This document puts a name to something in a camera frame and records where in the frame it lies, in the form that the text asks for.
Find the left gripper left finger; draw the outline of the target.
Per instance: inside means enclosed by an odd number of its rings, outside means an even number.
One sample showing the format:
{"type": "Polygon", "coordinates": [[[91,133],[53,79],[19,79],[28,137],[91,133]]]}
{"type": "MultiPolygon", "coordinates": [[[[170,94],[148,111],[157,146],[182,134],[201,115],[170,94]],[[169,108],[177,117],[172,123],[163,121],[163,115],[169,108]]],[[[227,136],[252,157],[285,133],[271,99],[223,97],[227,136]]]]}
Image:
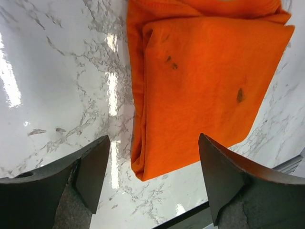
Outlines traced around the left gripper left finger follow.
{"type": "Polygon", "coordinates": [[[14,178],[0,180],[2,229],[88,229],[109,158],[107,135],[14,178]]]}

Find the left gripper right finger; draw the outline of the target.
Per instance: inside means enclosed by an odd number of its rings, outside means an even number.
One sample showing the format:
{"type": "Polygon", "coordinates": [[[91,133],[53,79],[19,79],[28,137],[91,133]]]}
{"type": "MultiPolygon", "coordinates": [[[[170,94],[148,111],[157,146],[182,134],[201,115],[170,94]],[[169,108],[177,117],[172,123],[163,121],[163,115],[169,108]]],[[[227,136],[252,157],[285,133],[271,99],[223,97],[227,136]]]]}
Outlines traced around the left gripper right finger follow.
{"type": "Polygon", "coordinates": [[[199,154],[213,225],[303,229],[305,179],[243,157],[200,134],[199,154]]]}

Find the orange t shirt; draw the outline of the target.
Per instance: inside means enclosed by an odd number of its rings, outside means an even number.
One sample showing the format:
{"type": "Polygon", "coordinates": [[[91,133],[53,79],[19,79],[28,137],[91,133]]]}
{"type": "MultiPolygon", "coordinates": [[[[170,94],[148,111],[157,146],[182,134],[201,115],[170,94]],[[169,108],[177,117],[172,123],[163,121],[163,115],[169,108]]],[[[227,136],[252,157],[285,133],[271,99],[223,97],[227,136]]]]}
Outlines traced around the orange t shirt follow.
{"type": "Polygon", "coordinates": [[[293,35],[279,0],[131,0],[131,168],[146,181],[199,161],[198,138],[242,142],[293,35]]]}

